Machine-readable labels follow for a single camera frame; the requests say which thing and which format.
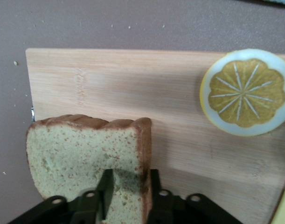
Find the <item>bread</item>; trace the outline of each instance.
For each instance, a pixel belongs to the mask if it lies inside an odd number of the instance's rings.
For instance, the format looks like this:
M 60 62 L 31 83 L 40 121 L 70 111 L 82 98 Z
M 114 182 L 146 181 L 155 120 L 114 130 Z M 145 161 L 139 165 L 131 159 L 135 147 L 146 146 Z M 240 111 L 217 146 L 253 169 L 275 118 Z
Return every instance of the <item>bread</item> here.
M 34 122 L 27 131 L 27 156 L 43 198 L 73 200 L 96 187 L 113 169 L 114 194 L 104 224 L 143 224 L 151 206 L 151 120 L 108 122 L 64 115 Z

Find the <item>bread crust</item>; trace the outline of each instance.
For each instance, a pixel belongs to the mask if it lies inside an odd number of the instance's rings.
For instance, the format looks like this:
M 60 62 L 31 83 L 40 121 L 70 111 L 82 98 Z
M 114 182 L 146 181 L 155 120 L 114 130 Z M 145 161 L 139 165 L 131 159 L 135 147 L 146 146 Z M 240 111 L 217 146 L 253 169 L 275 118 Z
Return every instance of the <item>bread crust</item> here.
M 152 122 L 149 118 L 140 118 L 137 120 L 131 119 L 117 119 L 108 122 L 103 119 L 89 117 L 83 114 L 75 115 L 63 115 L 55 118 L 48 118 L 34 122 L 27 130 L 27 135 L 31 129 L 37 126 L 46 126 L 51 128 L 52 126 L 68 124 L 79 129 L 92 128 L 95 130 L 100 129 L 127 129 L 135 128 L 136 133 L 139 135 L 138 141 L 138 160 L 141 167 L 140 185 L 141 196 L 143 200 L 143 220 L 142 223 L 146 223 L 148 212 L 152 206 L 151 188 L 150 188 L 150 166 L 151 166 L 151 126 Z

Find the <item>wooden cutting board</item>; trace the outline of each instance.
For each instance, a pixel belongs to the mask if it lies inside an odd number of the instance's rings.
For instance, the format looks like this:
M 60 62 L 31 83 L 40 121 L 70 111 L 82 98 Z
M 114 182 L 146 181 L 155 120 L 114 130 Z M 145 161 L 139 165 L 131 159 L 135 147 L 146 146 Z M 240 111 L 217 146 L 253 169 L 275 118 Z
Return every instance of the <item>wooden cutting board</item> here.
M 203 193 L 245 224 L 266 224 L 285 187 L 285 123 L 238 137 L 208 121 L 200 83 L 225 54 L 28 49 L 35 118 L 150 117 L 152 168 L 159 169 L 164 188 L 182 197 Z

